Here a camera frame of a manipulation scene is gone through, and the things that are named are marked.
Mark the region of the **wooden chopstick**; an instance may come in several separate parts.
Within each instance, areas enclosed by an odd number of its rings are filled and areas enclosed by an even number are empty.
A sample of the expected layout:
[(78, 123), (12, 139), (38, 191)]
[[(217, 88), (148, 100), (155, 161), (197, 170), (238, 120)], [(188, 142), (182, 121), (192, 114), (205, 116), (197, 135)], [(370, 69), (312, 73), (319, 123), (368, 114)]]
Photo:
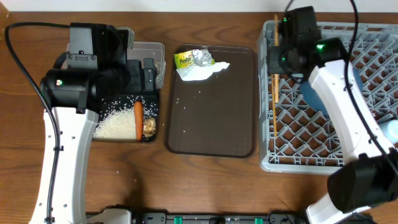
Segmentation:
[(271, 92), (272, 92), (272, 112), (273, 112), (273, 127), (274, 127), (274, 139), (277, 138), (277, 119), (275, 110), (275, 88), (274, 88), (274, 74), (271, 74)]
[[(274, 45), (279, 46), (279, 20), (278, 15), (274, 15)], [(274, 75), (274, 93), (275, 93), (275, 103), (279, 102), (279, 74)]]

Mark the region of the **orange carrot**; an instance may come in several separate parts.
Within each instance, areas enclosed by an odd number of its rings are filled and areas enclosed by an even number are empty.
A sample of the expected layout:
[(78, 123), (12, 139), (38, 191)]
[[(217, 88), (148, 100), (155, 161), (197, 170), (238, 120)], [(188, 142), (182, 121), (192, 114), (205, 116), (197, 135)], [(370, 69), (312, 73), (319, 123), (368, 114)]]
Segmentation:
[(136, 124), (136, 139), (141, 141), (143, 135), (144, 109), (140, 101), (134, 103), (134, 117)]

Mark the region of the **large blue plate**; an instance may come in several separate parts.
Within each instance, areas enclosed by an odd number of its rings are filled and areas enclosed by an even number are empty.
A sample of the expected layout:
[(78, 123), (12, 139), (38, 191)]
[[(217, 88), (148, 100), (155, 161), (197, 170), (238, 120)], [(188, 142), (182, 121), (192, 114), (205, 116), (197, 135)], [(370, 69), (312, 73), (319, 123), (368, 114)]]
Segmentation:
[[(356, 68), (353, 68), (353, 75), (355, 77), (359, 90), (362, 91), (363, 90), (362, 79)], [(325, 116), (328, 116), (328, 112), (322, 100), (320, 99), (316, 91), (310, 86), (308, 81), (305, 81), (300, 84), (300, 92), (303, 95), (303, 98), (307, 103), (307, 105), (309, 105), (309, 107), (311, 107), (314, 111), (320, 111)]]

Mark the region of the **yellow-green snack wrapper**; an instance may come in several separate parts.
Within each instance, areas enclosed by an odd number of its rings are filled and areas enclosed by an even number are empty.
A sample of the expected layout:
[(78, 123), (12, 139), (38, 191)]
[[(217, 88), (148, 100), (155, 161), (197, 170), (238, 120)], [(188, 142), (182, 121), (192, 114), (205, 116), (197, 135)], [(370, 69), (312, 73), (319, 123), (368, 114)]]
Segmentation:
[(191, 50), (174, 54), (174, 61), (177, 68), (189, 67), (195, 63)]

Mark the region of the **brown morel mushroom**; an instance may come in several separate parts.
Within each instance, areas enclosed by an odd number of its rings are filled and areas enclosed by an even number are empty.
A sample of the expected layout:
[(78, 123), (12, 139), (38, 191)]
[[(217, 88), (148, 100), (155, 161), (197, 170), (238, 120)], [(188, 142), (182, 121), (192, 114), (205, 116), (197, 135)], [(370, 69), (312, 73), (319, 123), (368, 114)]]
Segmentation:
[(143, 122), (142, 134), (145, 138), (150, 138), (156, 133), (156, 120), (155, 118), (147, 118)]

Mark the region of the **white paper napkin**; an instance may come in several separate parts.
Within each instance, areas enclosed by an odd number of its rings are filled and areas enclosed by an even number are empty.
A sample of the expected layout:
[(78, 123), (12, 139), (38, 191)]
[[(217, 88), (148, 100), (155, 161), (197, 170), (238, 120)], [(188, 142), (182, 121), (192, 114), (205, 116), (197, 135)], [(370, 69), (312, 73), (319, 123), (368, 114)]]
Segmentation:
[(191, 65), (185, 68), (177, 68), (176, 71), (180, 78), (185, 82), (202, 81), (212, 76), (213, 73), (220, 72), (229, 67), (228, 62), (216, 62), (213, 65), (201, 67), (199, 65)]

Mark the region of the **aluminium foil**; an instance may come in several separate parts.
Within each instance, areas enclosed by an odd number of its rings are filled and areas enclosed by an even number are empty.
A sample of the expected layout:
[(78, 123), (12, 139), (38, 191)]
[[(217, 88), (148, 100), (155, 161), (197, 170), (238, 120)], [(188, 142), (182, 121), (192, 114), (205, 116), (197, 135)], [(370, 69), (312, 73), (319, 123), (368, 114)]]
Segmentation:
[(207, 67), (215, 63), (211, 53), (208, 49), (194, 49), (192, 50), (193, 62), (195, 65)]

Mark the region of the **white blue cup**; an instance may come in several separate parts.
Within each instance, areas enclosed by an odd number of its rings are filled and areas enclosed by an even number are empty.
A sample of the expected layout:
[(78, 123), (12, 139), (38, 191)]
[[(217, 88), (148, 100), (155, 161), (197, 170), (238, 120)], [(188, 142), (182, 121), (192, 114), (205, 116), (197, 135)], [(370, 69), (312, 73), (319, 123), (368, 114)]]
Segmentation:
[(388, 140), (390, 140), (391, 143), (397, 144), (398, 120), (393, 119), (390, 121), (386, 121), (381, 123), (379, 126), (385, 137), (388, 138)]

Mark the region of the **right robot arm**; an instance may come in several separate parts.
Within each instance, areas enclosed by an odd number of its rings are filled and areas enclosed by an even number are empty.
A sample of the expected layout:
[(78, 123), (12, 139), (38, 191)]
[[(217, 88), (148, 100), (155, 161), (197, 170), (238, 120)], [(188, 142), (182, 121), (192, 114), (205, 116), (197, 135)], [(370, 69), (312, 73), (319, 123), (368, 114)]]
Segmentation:
[(280, 44), (267, 55), (267, 71), (309, 82), (321, 99), (343, 151), (344, 166), (327, 192), (305, 209), (306, 223), (340, 223), (397, 198), (397, 150), (373, 118), (350, 62), (353, 49), (325, 39), (313, 7), (286, 9)]

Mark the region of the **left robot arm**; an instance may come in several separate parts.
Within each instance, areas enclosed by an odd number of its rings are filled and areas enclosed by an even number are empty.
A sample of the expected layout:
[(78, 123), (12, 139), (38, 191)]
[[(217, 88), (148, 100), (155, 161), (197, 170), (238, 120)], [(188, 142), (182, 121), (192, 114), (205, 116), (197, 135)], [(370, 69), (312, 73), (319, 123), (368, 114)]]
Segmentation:
[(72, 23), (67, 50), (40, 82), (45, 151), (32, 223), (133, 223), (129, 208), (87, 215), (92, 140), (151, 142), (157, 134), (165, 48), (128, 27)]

